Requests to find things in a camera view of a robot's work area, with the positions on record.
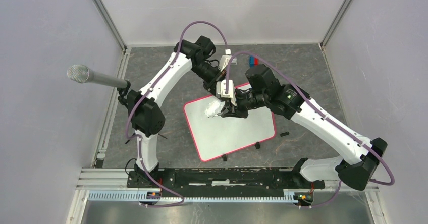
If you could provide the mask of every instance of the white board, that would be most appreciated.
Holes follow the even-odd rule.
[[[250,85],[247,83],[238,88],[245,90],[250,88]],[[274,115],[268,108],[250,110],[246,119],[208,118],[206,109],[216,101],[219,100],[208,95],[187,102],[183,106],[190,134],[202,162],[211,161],[224,154],[230,154],[253,146],[256,142],[275,137]]]

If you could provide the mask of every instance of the gray mat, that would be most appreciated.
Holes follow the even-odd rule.
[[[295,83],[307,91],[325,110],[343,121],[343,113],[333,87],[326,62],[316,44],[274,44],[274,45],[236,45],[231,46],[232,52],[251,51],[272,62]],[[128,61],[125,78],[132,83],[132,89],[139,90],[150,81],[162,68],[173,51],[172,47],[133,48]],[[219,59],[224,51],[217,46],[213,58]],[[231,66],[231,79],[235,85],[246,81],[245,71],[248,69],[248,57],[238,57],[238,64]],[[261,148],[254,147],[228,155],[228,161],[216,159],[202,163],[196,153],[184,118],[184,103],[208,95],[202,86],[202,80],[193,72],[187,73],[176,84],[165,99],[162,111],[166,123],[161,134],[168,139],[158,138],[157,157],[160,167],[243,167],[271,166],[286,167],[303,157],[320,159],[337,156],[337,152],[315,134],[304,127],[288,121],[284,117],[275,116],[277,136],[261,143]],[[104,168],[123,168],[126,162],[136,157],[136,140],[125,145],[126,109],[119,105],[113,123],[112,133],[104,160]],[[280,133],[290,135],[280,137]]]

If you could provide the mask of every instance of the gray floor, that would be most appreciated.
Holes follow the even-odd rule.
[[[331,193],[315,193],[314,204]],[[374,223],[364,192],[341,192],[332,203],[299,210],[289,203],[185,203],[144,208],[135,202],[88,201],[82,223]]]
[[[221,57],[223,46],[217,46],[213,58]],[[325,110],[339,120],[343,113],[335,93],[326,62],[316,44],[285,45],[236,45],[232,52],[251,51],[272,62],[277,68],[290,76]],[[162,68],[170,57],[172,47],[133,48],[128,62],[125,78],[130,80],[132,88],[138,90]],[[248,69],[248,57],[238,57],[238,64],[231,66],[231,78],[235,85],[246,82],[245,71]],[[275,116],[277,136],[261,144],[261,149],[250,147],[230,154],[228,161],[221,159],[202,163],[196,153],[189,129],[184,119],[184,103],[208,95],[202,87],[202,80],[194,73],[187,73],[167,96],[162,106],[166,123],[161,134],[168,139],[158,138],[157,155],[160,167],[243,167],[271,166],[286,167],[303,157],[314,159],[337,156],[337,153],[321,139],[305,128]],[[125,122],[127,111],[118,106],[104,168],[123,168],[126,162],[136,157],[136,141],[125,143]],[[290,135],[280,137],[281,132]]]

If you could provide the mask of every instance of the small black object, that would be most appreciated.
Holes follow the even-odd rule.
[[[136,158],[131,158],[130,160],[128,160],[128,162],[126,163],[126,165],[125,165],[125,173],[129,176],[129,173],[128,173],[128,171],[126,171],[126,168],[128,167],[128,164],[132,161],[132,160],[135,160],[135,161],[137,161],[137,159]]]
[[[140,201],[142,205],[156,205],[156,201]]]
[[[129,143],[129,141],[131,141],[132,139],[128,139],[126,142],[125,142],[125,145],[126,144],[128,144]]]
[[[126,80],[127,86],[124,89],[118,88],[119,96],[118,101],[121,105],[128,107],[127,99],[125,99],[125,96],[128,94],[129,88],[131,88],[131,83]]]
[[[168,139],[166,136],[162,135],[161,133],[158,133],[158,135],[162,138]]]
[[[97,159],[95,162],[96,169],[102,169],[102,165],[104,164],[104,159]]]

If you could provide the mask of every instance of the white wall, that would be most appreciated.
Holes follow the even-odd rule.
[[[318,43],[343,0],[102,0],[128,45],[173,45],[196,20],[217,25],[232,44]],[[222,42],[196,25],[186,34]]]
[[[0,0],[0,15],[0,222],[65,223],[111,92],[66,70],[112,74],[121,51],[92,0]]]
[[[381,193],[390,223],[428,217],[427,6],[428,0],[354,0],[327,44],[349,125],[389,144],[385,160],[396,184]]]

